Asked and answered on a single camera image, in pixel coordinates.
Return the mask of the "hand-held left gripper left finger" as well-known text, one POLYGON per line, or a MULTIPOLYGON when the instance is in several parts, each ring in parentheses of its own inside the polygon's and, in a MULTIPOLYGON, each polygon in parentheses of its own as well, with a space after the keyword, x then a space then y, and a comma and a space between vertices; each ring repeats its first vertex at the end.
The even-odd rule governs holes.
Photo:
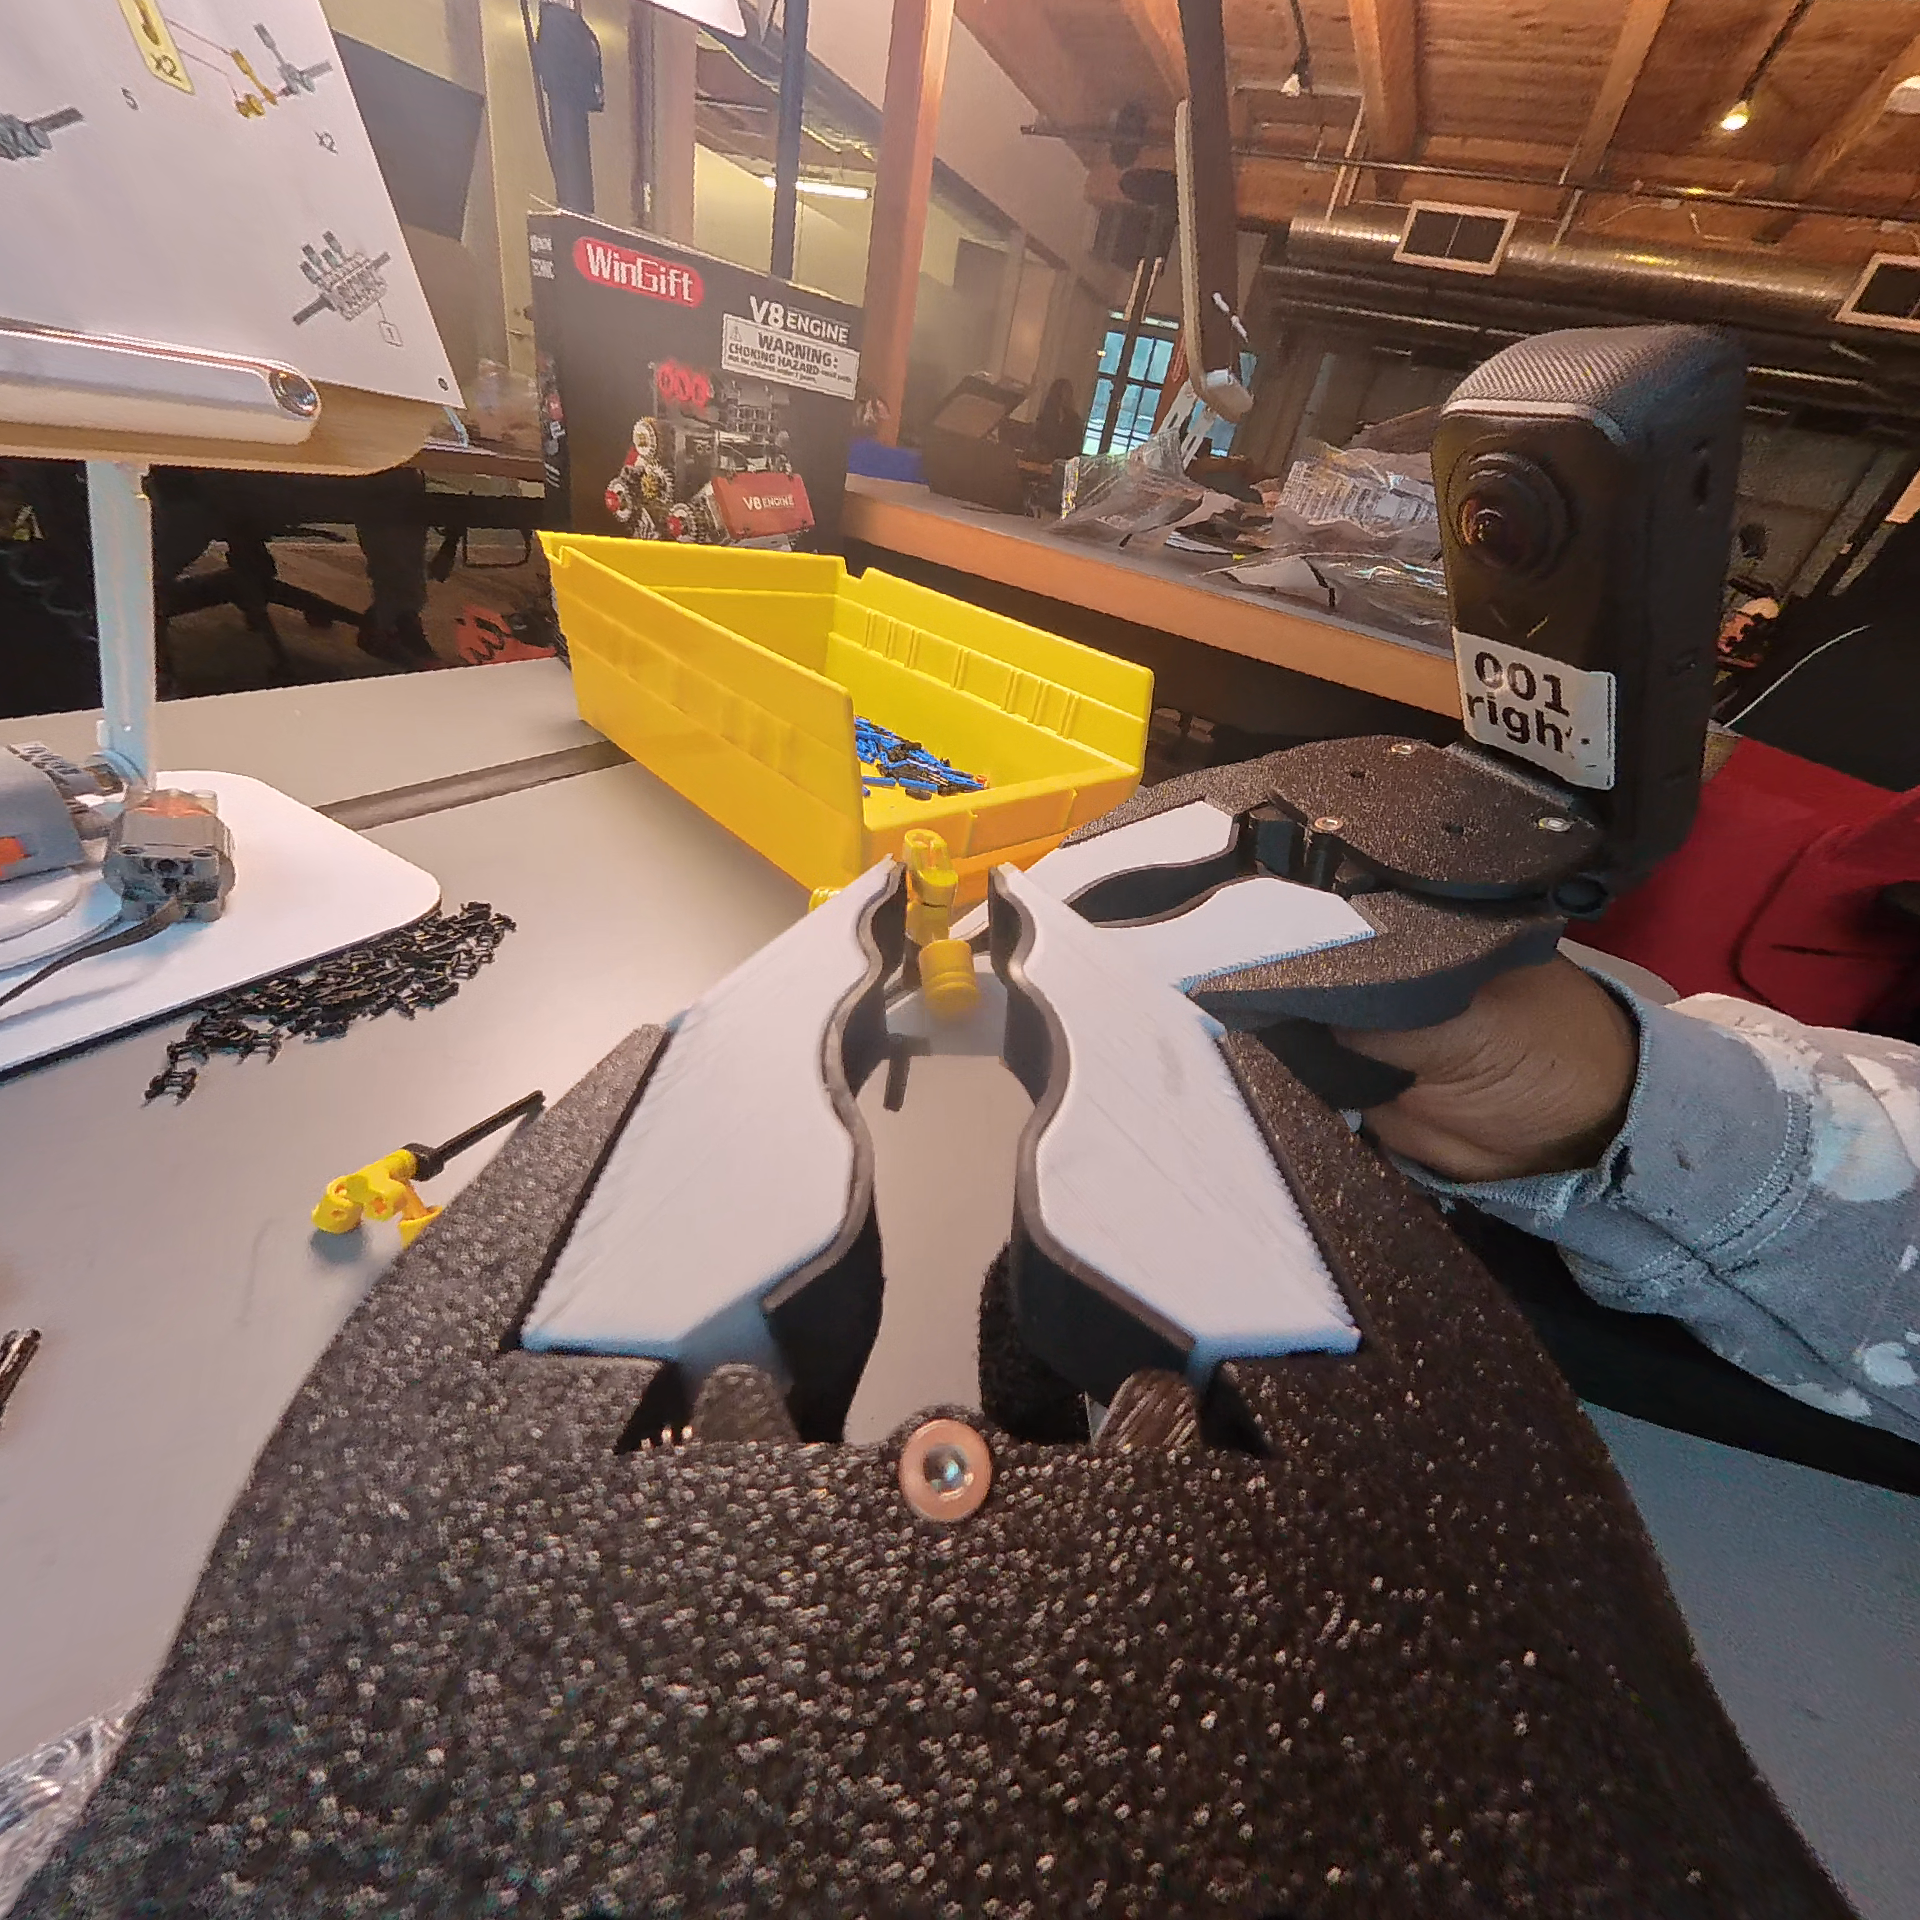
POLYGON ((655 1047, 522 1318, 526 1354, 720 1360, 778 1379, 803 1444, 844 1444, 883 1329, 876 1137, 896 855, 716 979, 655 1047))

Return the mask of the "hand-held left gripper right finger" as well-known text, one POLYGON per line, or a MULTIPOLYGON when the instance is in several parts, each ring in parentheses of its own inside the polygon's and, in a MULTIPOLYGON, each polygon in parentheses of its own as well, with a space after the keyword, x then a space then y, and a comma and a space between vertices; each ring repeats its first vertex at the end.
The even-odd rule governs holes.
POLYGON ((988 873, 1008 1073, 1040 1100, 1014 1156, 1018 1342, 1095 1400, 1133 1368, 1205 1393, 1224 1360, 1351 1354, 1362 1329, 1224 1020, 1195 994, 1082 992, 1082 928, 1040 873, 988 873))

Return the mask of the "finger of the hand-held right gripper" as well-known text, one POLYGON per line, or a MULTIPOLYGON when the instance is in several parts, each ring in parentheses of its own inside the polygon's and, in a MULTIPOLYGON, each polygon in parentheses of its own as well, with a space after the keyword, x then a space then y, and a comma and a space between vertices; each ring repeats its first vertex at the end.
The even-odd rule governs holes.
POLYGON ((1362 942, 1377 942, 1377 924, 1351 897, 1333 897, 1333 891, 1215 881, 1186 918, 1095 924, 1074 942, 1074 979, 1082 992, 1120 992, 1120 994, 1186 994, 1186 992, 1197 992, 1215 976, 1259 976, 1259 963, 1285 963, 1285 959, 1321 959, 1321 944, 1362 944, 1362 942))
POLYGON ((1074 905, 1082 924, 1162 924, 1241 873, 1241 818, 1215 804, 1149 806, 1095 839, 1046 849, 1046 897, 1074 905))

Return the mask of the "yellow and black axle assembly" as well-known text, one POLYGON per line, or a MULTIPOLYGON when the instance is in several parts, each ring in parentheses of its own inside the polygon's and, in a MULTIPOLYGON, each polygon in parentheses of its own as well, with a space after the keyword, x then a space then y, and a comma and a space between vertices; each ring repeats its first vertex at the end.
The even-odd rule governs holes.
POLYGON ((415 1251, 448 1210, 422 1199, 422 1181, 440 1181, 460 1153, 507 1137, 522 1115, 533 1115, 539 1096, 522 1096, 507 1112, 448 1137, 448 1141, 405 1141, 342 1181, 328 1181, 315 1199, 315 1235, 356 1235, 356 1221, 395 1221, 395 1239, 415 1251))

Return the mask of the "black desk strip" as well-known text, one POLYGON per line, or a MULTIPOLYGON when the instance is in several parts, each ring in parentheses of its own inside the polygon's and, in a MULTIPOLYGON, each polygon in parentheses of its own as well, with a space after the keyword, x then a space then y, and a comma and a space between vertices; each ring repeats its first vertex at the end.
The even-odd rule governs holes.
POLYGON ((625 748, 588 739, 588 748, 522 757, 522 760, 485 760, 485 772, 451 772, 422 783, 351 794, 351 804, 328 804, 328 818, 375 831, 375 827, 499 804, 499 794, 625 772, 625 760, 630 760, 625 748))

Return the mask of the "grey desk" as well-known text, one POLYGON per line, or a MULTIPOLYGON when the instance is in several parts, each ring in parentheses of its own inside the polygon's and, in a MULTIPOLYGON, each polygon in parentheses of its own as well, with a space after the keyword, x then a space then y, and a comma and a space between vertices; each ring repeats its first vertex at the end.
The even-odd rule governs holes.
MULTIPOLYGON (((469 665, 151 716, 161 772, 351 804, 588 748, 569 665, 469 665)), ((0 1759, 143 1697, 202 1554, 395 1239, 315 1239, 332 1176, 569 1096, 618 1038, 707 994, 803 891, 664 794, 588 772, 375 827, 522 928, 422 1020, 202 1073, 143 1100, 168 1028, 0 1082, 0 1329, 41 1354, 0 1418, 0 1759)), ((1794 1461, 1592 1412, 1692 1645, 1848 1901, 1920 1915, 1920 1510, 1794 1461)))

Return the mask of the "person's right hand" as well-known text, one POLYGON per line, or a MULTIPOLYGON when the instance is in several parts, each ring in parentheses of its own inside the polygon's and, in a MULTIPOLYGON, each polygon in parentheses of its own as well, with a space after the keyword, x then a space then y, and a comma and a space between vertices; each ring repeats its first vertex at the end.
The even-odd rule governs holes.
POLYGON ((1366 1112, 1366 1141, 1446 1181, 1594 1164, 1636 1096, 1636 1015, 1565 959, 1483 979, 1456 1020, 1333 1028, 1333 1047, 1411 1073, 1411 1096, 1366 1112))

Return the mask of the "heap of blue toy pins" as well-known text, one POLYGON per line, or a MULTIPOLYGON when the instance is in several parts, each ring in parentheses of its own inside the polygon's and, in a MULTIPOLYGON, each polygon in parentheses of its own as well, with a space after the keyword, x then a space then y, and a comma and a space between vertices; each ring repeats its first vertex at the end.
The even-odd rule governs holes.
POLYGON ((848 721, 848 757, 863 757, 863 794, 911 794, 911 804, 988 794, 988 781, 959 772, 926 739, 896 739, 865 716, 848 721))

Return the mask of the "grey table wood edge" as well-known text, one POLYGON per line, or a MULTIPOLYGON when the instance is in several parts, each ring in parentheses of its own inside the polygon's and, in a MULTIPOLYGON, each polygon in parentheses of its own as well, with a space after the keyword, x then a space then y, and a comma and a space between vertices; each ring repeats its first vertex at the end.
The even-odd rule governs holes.
POLYGON ((1241 589, 1232 579, 1186 568, 1163 554, 1074 543, 1046 519, 996 519, 896 478, 848 478, 844 538, 1456 721, 1450 650, 1415 650, 1279 589, 1241 589))

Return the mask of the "pile of clear plastic bags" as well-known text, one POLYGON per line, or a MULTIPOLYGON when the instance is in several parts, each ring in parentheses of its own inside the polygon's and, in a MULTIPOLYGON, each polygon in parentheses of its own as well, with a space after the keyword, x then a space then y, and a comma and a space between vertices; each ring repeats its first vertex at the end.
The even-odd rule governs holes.
POLYGON ((1303 447, 1279 478, 1186 455, 1186 428, 1065 470, 1056 538, 1197 558, 1215 585, 1446 639, 1446 490, 1423 411, 1303 447))

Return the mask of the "red fabric bag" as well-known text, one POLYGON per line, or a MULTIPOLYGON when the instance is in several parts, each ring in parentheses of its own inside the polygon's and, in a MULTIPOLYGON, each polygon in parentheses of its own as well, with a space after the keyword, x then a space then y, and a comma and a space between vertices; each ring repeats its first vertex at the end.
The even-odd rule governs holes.
POLYGON ((1575 942, 1678 994, 1920 1038, 1920 794, 1718 729, 1685 849, 1575 942))

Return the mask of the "heap of black toy pins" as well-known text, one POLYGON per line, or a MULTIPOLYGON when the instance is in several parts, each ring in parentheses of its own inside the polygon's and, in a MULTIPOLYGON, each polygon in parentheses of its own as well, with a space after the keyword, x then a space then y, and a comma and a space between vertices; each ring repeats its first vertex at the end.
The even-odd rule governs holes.
POLYGON ((342 959, 267 976, 251 992, 202 994, 185 1038, 143 1074, 143 1100, 185 1100, 207 1059, 273 1059, 281 1047, 351 1038, 356 1020, 422 1020, 460 994, 494 963, 522 924, 485 897, 428 905, 378 942, 342 959))

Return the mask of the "yellow plastic bin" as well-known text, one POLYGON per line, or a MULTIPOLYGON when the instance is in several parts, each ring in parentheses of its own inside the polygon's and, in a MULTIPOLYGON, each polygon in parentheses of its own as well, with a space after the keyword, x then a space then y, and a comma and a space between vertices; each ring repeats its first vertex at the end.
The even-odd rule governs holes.
POLYGON ((1149 665, 883 568, 539 538, 577 716, 803 891, 952 831, 959 897, 1040 865, 1141 783, 1149 665), (863 794, 848 721, 926 739, 988 794, 863 794))

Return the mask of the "white metal stand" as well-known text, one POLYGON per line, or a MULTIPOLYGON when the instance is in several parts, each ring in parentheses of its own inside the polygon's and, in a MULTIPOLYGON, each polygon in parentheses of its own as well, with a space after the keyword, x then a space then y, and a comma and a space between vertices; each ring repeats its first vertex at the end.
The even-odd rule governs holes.
POLYGON ((1186 244, 1186 365, 1215 425, 1250 425, 1241 321, 1241 176, 1232 176, 1232 76, 1224 0, 1186 0, 1195 92, 1172 107, 1172 244, 1186 244))

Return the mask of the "grey toy motor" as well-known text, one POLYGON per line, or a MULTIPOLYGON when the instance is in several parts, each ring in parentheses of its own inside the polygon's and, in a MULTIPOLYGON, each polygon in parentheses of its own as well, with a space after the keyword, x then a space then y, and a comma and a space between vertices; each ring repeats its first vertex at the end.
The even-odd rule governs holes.
POLYGON ((104 827, 104 891, 128 905, 168 905, 185 924, 216 924, 237 891, 237 831, 216 794, 196 783, 128 783, 120 818, 104 827))

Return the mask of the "black toy set box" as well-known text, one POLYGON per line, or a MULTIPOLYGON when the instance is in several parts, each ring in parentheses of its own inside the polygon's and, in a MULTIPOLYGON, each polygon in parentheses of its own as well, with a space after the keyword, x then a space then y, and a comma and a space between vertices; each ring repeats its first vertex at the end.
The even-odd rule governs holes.
POLYGON ((863 307, 577 208, 526 222, 569 538, 838 554, 863 307))

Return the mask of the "orange steel column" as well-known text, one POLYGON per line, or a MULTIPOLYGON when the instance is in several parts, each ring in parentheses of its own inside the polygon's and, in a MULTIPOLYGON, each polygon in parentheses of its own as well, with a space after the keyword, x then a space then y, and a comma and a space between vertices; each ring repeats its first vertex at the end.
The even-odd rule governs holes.
POLYGON ((883 447, 896 447, 896 395, 911 395, 926 208, 928 208, 944 94, 952 94, 952 25, 959 25, 959 0, 895 0, 876 229, 865 229, 865 334, 863 334, 863 381, 876 395, 883 447))

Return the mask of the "grey toy battery box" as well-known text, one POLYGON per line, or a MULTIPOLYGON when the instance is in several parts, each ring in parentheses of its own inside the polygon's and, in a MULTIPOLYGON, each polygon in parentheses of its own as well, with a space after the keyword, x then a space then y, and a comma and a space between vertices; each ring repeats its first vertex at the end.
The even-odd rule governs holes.
POLYGON ((95 781, 45 748, 0 748, 0 881, 70 873, 79 849, 79 794, 95 781))

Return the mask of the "clear toy brick grey rod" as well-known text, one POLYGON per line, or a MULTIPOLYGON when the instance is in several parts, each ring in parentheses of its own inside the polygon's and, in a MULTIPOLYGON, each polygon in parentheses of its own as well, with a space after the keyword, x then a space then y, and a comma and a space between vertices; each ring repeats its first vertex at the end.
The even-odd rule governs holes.
POLYGON ((143 1697, 110 1699, 104 1719, 65 1722, 60 1742, 0 1767, 0 1878, 28 1891, 41 1853, 79 1820, 90 1787, 128 1742, 143 1697))

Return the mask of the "toy building instruction booklet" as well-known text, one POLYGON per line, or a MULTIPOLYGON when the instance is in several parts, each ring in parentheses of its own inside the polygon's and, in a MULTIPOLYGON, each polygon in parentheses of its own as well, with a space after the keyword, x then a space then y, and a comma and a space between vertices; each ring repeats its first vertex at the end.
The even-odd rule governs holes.
POLYGON ((0 316, 460 402, 315 0, 12 0, 0 316))

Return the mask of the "ceiling air duct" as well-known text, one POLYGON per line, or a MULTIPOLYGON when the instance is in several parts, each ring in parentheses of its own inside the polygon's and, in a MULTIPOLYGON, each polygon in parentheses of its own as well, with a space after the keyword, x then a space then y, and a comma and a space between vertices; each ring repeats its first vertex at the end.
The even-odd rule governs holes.
POLYGON ((1285 267, 1366 267, 1366 277, 1477 277, 1534 302, 1617 302, 1650 316, 1753 316, 1753 321, 1857 321, 1920 334, 1920 258, 1870 253, 1867 267, 1786 258, 1786 253, 1702 253, 1702 244, 1612 244, 1582 229, 1537 229, 1515 208, 1456 199, 1347 199, 1300 208, 1279 238, 1285 267))

